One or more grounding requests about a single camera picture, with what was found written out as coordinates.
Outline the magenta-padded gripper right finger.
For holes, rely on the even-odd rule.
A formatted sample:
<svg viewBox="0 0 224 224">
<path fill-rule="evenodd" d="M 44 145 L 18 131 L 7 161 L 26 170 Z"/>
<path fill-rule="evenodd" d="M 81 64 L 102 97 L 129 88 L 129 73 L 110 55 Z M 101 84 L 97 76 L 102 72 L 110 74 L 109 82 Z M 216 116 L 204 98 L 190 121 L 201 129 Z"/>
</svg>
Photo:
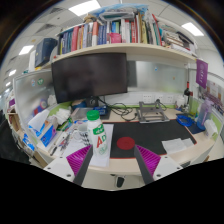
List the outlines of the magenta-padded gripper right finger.
<svg viewBox="0 0 224 224">
<path fill-rule="evenodd" d="M 168 155 L 159 156 L 139 145 L 134 146 L 134 156 L 145 184 L 150 184 L 182 169 Z"/>
</svg>

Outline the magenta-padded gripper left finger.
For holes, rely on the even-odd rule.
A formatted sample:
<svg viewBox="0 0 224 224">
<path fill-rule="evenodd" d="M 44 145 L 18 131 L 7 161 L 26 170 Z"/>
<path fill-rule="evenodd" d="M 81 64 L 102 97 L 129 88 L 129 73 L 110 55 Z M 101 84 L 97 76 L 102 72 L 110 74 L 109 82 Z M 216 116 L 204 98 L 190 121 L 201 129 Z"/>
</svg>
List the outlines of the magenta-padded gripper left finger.
<svg viewBox="0 0 224 224">
<path fill-rule="evenodd" d="M 92 156 L 93 148 L 89 145 L 67 157 L 54 159 L 44 170 L 81 186 Z"/>
</svg>

